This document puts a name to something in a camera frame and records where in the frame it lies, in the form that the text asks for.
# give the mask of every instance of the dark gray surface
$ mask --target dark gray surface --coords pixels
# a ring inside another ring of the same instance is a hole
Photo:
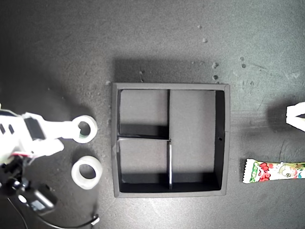
[[[305,133],[285,124],[285,107],[305,101],[304,63],[303,0],[0,2],[3,106],[48,120],[94,114],[99,124],[91,143],[64,141],[64,152],[30,168],[55,189],[58,210],[48,218],[62,225],[89,219],[98,200],[101,229],[304,228],[305,180],[241,182],[245,158],[305,161]],[[231,85],[226,196],[115,199],[106,82],[215,83],[213,75]],[[104,167],[91,191],[70,176],[83,154]],[[21,228],[7,201],[1,207],[0,227]]]

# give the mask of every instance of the white ring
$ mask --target white ring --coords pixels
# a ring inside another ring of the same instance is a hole
[[[89,125],[90,127],[90,133],[88,136],[82,135],[80,133],[79,137],[75,137],[73,138],[74,141],[78,142],[78,143],[87,143],[90,142],[92,139],[94,139],[94,137],[97,134],[97,123],[94,120],[94,118],[88,116],[88,115],[82,115],[79,117],[76,117],[72,120],[73,123],[75,123],[77,126],[81,123],[81,122],[85,122]]]
[[[81,165],[89,165],[93,168],[95,172],[95,178],[87,179],[84,178],[80,172]],[[92,189],[99,183],[99,180],[102,176],[103,168],[98,159],[92,156],[83,156],[80,158],[72,167],[71,176],[73,181],[83,189]]]

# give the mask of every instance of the candy wrapper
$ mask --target candy wrapper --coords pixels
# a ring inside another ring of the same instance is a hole
[[[267,180],[305,178],[305,162],[269,163],[247,159],[244,169],[244,183]]]

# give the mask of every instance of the cable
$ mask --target cable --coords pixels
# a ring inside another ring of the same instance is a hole
[[[57,228],[57,229],[79,229],[79,228],[83,228],[83,227],[86,227],[88,225],[95,225],[97,222],[100,221],[100,218],[99,218],[99,215],[96,214],[93,219],[91,219],[90,221],[84,223],[84,224],[81,224],[79,226],[76,226],[76,227],[60,227],[60,226],[56,226],[52,223],[49,223],[48,221],[46,221],[43,217],[41,217],[40,215],[37,214],[37,212],[34,211],[34,209],[32,208],[31,205],[29,205],[30,209],[33,211],[33,213],[35,214],[35,216],[41,221],[43,222],[44,224],[50,226],[50,227],[53,227],[53,228]]]
[[[10,198],[8,198],[8,201],[9,201],[10,204],[13,206],[13,208],[16,210],[16,212],[18,212],[18,214],[20,215],[20,217],[21,217],[21,219],[22,219],[22,221],[23,221],[24,228],[25,228],[25,229],[29,229],[29,228],[28,228],[28,225],[27,225],[27,222],[25,221],[25,218],[24,218],[23,213],[20,211],[20,209],[19,209],[17,206],[15,206],[15,205],[13,204],[13,202],[10,200]]]

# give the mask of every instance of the black box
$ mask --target black box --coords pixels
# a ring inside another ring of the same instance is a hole
[[[114,195],[225,195],[229,137],[229,85],[114,83]]]

